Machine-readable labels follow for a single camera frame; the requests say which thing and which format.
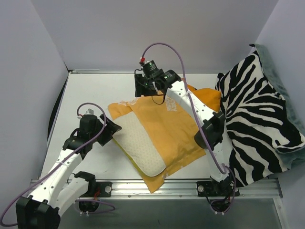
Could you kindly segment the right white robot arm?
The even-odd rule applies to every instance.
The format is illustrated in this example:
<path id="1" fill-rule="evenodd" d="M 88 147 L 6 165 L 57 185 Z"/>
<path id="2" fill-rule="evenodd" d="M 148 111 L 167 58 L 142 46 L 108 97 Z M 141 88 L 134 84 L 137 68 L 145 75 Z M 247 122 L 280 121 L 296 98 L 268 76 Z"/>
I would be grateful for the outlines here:
<path id="1" fill-rule="evenodd" d="M 222 152 L 224 133 L 224 114 L 209 108 L 187 87 L 186 77 L 180 77 L 173 70 L 164 72 L 156 70 L 134 70 L 136 97 L 162 97 L 162 105 L 166 98 L 174 100 L 191 116 L 198 125 L 194 136 L 196 144 L 208 150 L 208 162 L 212 180 L 213 193 L 222 195 L 228 190 L 228 162 Z"/>

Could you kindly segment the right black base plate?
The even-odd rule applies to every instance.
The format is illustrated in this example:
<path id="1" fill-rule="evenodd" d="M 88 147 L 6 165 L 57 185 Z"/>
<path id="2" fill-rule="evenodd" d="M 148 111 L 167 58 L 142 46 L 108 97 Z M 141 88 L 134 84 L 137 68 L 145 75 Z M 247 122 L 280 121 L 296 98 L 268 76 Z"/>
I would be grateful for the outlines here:
<path id="1" fill-rule="evenodd" d="M 197 181 L 197 195 L 199 197 L 228 197 L 233 196 L 233 186 L 221 187 L 214 181 Z"/>

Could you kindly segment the orange pillowcase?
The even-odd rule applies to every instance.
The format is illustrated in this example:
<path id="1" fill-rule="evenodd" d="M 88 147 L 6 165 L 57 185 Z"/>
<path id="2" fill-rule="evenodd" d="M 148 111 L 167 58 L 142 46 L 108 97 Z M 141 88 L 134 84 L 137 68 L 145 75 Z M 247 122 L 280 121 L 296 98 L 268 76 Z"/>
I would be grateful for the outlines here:
<path id="1" fill-rule="evenodd" d="M 108 105 L 113 121 L 130 112 L 136 114 L 166 164 L 162 173 L 148 177 L 113 139 L 139 172 L 151 193 L 163 185 L 167 176 L 206 154 L 193 138 L 198 131 L 195 121 L 174 100 L 166 98 L 165 102 L 159 105 L 161 101 L 161 97 L 156 97 L 155 101 L 150 97 L 140 97 Z"/>

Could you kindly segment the aluminium mounting rail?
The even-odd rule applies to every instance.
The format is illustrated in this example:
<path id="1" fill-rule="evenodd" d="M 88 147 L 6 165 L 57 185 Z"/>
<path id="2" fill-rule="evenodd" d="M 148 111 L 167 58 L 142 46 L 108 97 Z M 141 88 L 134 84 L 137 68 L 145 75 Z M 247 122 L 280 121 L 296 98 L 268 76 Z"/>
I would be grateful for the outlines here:
<path id="1" fill-rule="evenodd" d="M 112 182 L 112 193 L 109 199 L 198 199 L 203 198 L 197 195 L 197 181 L 209 181 L 208 179 L 169 179 L 155 192 L 151 193 L 142 180 L 96 180 Z M 84 192 L 81 198 L 92 198 Z M 274 199 L 281 198 L 282 191 L 277 179 L 263 179 L 246 187 L 235 189 L 236 198 L 258 198 Z"/>

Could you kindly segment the zebra print cushion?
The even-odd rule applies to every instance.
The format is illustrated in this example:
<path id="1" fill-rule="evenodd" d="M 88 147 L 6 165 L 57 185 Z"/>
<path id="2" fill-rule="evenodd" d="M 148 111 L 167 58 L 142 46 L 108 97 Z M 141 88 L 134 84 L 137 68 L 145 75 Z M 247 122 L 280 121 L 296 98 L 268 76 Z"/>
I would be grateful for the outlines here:
<path id="1" fill-rule="evenodd" d="M 289 114 L 284 94 L 267 79 L 258 52 L 218 74 L 215 88 L 221 94 L 232 143 L 229 166 L 238 187 L 305 162 L 305 130 Z"/>

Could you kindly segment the grey-green towel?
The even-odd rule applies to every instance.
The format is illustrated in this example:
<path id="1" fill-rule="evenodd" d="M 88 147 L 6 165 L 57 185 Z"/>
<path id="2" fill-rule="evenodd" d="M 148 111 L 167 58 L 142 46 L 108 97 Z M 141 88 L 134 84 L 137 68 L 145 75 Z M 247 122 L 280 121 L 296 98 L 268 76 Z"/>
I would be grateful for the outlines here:
<path id="1" fill-rule="evenodd" d="M 279 77 L 278 71 L 275 67 L 274 61 L 271 57 L 270 52 L 268 49 L 261 45 L 261 44 L 250 44 L 259 55 L 261 66 L 264 72 L 264 75 L 268 79 L 269 83 L 275 88 L 275 90 L 280 93 L 284 99 L 286 104 L 286 112 L 287 112 L 287 119 L 290 121 L 300 133 L 305 133 L 305 125 L 303 124 L 302 120 L 299 118 L 291 98 L 286 90 L 285 86 L 283 85 L 282 80 Z M 291 153 L 280 153 L 280 158 L 284 162 L 284 164 L 289 168 L 294 168 L 300 166 L 305 163 L 305 148 L 302 147 L 297 151 L 293 151 Z"/>

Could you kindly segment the cream memory foam pillow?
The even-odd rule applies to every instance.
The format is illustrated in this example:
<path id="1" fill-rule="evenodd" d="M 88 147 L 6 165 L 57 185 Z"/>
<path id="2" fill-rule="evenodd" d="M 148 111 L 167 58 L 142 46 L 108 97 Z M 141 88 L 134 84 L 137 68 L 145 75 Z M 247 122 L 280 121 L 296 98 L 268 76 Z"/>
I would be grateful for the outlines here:
<path id="1" fill-rule="evenodd" d="M 148 177 L 162 173 L 166 164 L 136 114 L 130 112 L 116 118 L 114 122 L 122 127 L 114 134 L 114 140 L 130 156 L 139 170 Z"/>

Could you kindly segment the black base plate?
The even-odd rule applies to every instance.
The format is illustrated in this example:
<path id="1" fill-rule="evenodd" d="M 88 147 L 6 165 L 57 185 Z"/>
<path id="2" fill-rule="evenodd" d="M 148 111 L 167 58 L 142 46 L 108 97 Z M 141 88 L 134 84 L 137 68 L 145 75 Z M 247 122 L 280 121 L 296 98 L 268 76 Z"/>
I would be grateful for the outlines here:
<path id="1" fill-rule="evenodd" d="M 197 195 L 199 197 L 228 197 L 233 196 L 233 186 L 221 187 L 214 181 L 197 181 Z"/>
<path id="2" fill-rule="evenodd" d="M 89 184 L 87 195 L 89 197 L 110 197 L 112 193 L 112 182 L 109 181 L 95 181 Z"/>

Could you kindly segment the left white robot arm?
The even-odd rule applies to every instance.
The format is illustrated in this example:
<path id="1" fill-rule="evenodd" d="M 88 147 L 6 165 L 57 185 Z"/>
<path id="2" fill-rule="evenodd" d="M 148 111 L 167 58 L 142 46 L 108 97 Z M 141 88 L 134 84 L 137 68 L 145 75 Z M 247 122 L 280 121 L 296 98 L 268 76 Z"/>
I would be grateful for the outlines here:
<path id="1" fill-rule="evenodd" d="M 103 114 L 99 117 L 85 114 L 79 127 L 65 140 L 60 154 L 37 187 L 16 203 L 17 227 L 20 229 L 56 229 L 64 212 L 81 197 L 90 197 L 97 191 L 95 175 L 78 172 L 72 181 L 66 181 L 74 169 L 92 150 L 94 143 L 104 146 L 122 127 Z"/>

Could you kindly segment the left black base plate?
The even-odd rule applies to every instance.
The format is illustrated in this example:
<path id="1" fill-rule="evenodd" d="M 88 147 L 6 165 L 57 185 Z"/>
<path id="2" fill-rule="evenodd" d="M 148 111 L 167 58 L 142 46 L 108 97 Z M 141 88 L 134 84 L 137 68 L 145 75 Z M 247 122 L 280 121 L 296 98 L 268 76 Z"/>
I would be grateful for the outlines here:
<path id="1" fill-rule="evenodd" d="M 112 193 L 112 182 L 109 181 L 95 181 L 89 184 L 87 195 L 89 197 L 110 197 Z"/>

